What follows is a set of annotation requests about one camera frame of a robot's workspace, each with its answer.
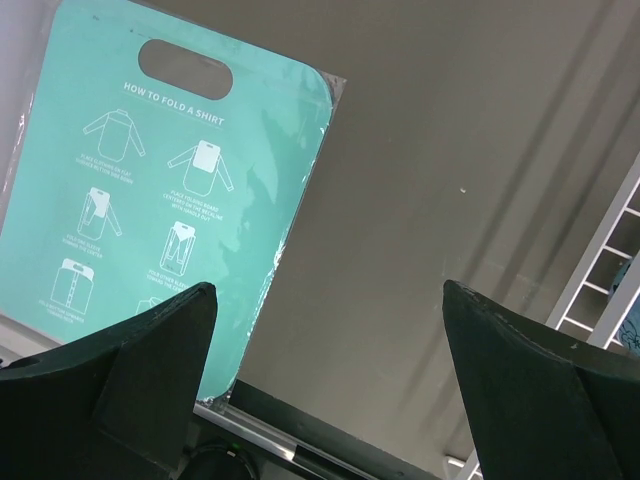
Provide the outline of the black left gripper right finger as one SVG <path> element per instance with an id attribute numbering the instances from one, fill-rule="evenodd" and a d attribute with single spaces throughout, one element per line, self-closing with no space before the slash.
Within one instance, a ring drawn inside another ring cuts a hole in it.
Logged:
<path id="1" fill-rule="evenodd" d="M 443 320 L 486 479 L 636 479 L 639 361 L 443 285 Z"/>

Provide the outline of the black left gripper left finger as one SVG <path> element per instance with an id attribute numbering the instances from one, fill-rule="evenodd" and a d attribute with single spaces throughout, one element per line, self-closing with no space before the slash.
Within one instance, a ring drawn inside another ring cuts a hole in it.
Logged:
<path id="1" fill-rule="evenodd" d="M 167 479 L 177 470 L 217 316 L 201 282 L 1 370 L 4 479 Z"/>

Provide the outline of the teal shirt folding board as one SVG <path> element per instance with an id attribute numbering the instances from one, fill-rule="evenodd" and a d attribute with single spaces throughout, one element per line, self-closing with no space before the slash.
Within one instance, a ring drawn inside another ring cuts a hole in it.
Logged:
<path id="1" fill-rule="evenodd" d="M 345 82 L 135 1 L 5 1 L 1 315 L 26 356 L 208 282 L 225 401 Z"/>

